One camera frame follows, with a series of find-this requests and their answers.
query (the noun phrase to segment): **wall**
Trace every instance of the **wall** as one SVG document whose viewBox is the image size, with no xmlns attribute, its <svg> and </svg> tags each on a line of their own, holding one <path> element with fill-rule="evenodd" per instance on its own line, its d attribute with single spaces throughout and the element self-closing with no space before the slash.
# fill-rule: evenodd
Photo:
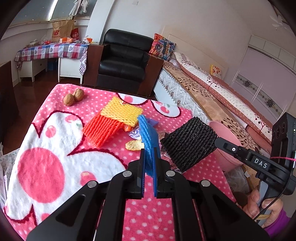
<svg viewBox="0 0 296 241">
<path fill-rule="evenodd" d="M 117 28 L 153 37 L 154 33 L 161 33 L 165 25 L 175 26 L 222 57 L 230 66 L 224 80 L 229 83 L 233 79 L 251 33 L 224 0 L 139 0 L 138 5 L 132 3 L 133 0 L 115 1 L 103 34 L 110 28 Z M 96 40 L 101 37 L 102 23 L 97 21 L 96 28 L 92 18 L 100 14 L 101 9 L 95 6 L 87 30 Z"/>
<path fill-rule="evenodd" d="M 296 117 L 296 95 L 294 96 L 292 103 L 288 109 L 288 113 Z"/>
<path fill-rule="evenodd" d="M 91 14 L 87 26 L 86 35 L 93 39 L 93 42 L 100 42 L 107 18 L 116 0 L 98 0 Z"/>
<path fill-rule="evenodd" d="M 18 73 L 14 62 L 17 51 L 24 48 L 31 41 L 41 39 L 46 32 L 47 29 L 27 31 L 4 39 L 2 38 L 0 41 L 0 63 L 11 61 L 12 81 L 14 85 L 18 83 Z"/>
</svg>

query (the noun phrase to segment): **pillow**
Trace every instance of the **pillow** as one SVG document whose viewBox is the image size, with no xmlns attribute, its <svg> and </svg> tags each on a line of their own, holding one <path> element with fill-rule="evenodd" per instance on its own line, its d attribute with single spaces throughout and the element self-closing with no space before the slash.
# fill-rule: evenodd
<svg viewBox="0 0 296 241">
<path fill-rule="evenodd" d="M 202 68 L 198 67 L 190 58 L 188 58 L 185 54 L 182 53 L 178 53 L 175 52 L 174 53 L 176 60 L 178 62 L 178 65 L 180 66 L 180 68 L 183 67 L 184 64 L 190 65 L 192 67 L 194 67 L 196 70 L 204 73 L 205 75 L 207 75 L 208 77 L 211 77 L 211 75 L 209 73 L 207 73 L 206 71 L 204 71 Z"/>
<path fill-rule="evenodd" d="M 160 34 L 154 34 L 154 40 L 149 53 L 163 60 L 168 60 L 174 52 L 175 47 L 175 43 L 167 40 Z"/>
<path fill-rule="evenodd" d="M 222 74 L 221 69 L 219 69 L 215 65 L 211 64 L 210 72 L 211 72 L 211 75 L 221 79 L 221 74 Z"/>
</svg>

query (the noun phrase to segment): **orange foam net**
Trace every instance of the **orange foam net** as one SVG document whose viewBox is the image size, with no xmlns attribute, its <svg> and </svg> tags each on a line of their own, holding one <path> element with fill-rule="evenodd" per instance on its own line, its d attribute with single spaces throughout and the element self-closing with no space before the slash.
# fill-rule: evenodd
<svg viewBox="0 0 296 241">
<path fill-rule="evenodd" d="M 124 123 L 107 118 L 99 113 L 83 127 L 82 132 L 92 145 L 100 148 L 110 136 L 123 127 Z"/>
</svg>

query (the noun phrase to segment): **pink polka dot blanket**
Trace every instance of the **pink polka dot blanket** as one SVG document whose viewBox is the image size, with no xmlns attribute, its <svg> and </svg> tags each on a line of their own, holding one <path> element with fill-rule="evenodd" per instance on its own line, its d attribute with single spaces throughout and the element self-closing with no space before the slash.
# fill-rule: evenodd
<svg viewBox="0 0 296 241">
<path fill-rule="evenodd" d="M 140 158 L 140 151 L 125 149 L 125 143 L 132 138 L 123 129 L 100 149 L 82 134 L 82 127 L 112 97 L 141 107 L 143 115 L 159 122 L 155 126 L 157 131 L 172 132 L 192 118 L 190 110 L 177 106 L 83 87 L 83 100 L 65 106 L 63 97 L 77 87 L 72 84 L 54 87 L 33 119 L 16 157 L 3 211 L 24 240 L 88 181 L 111 180 L 130 161 Z M 235 201 L 213 153 L 184 176 L 194 181 L 208 179 Z M 151 177 L 146 176 L 145 183 L 142 200 L 127 200 L 123 240 L 174 240 L 171 200 L 154 198 Z"/>
</svg>

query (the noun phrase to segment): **pink bowl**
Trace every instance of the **pink bowl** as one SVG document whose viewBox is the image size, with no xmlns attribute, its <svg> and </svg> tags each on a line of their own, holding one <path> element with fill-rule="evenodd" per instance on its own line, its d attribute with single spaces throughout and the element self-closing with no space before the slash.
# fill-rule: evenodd
<svg viewBox="0 0 296 241">
<path fill-rule="evenodd" d="M 229 128 L 227 128 L 225 125 L 223 125 L 222 123 L 212 120 L 208 123 L 208 125 L 211 128 L 213 128 L 213 130 L 216 132 L 216 134 L 219 137 L 221 137 L 221 138 L 223 138 L 223 139 L 225 139 L 237 146 L 241 145 L 240 141 L 231 132 L 231 130 Z M 234 158 L 233 156 L 229 155 L 228 153 L 226 153 L 220 149 L 215 150 L 213 153 L 215 153 L 217 159 L 219 160 L 220 166 L 224 172 L 228 172 L 228 171 L 234 169 L 236 166 L 240 166 L 243 164 L 238 159 Z"/>
</svg>

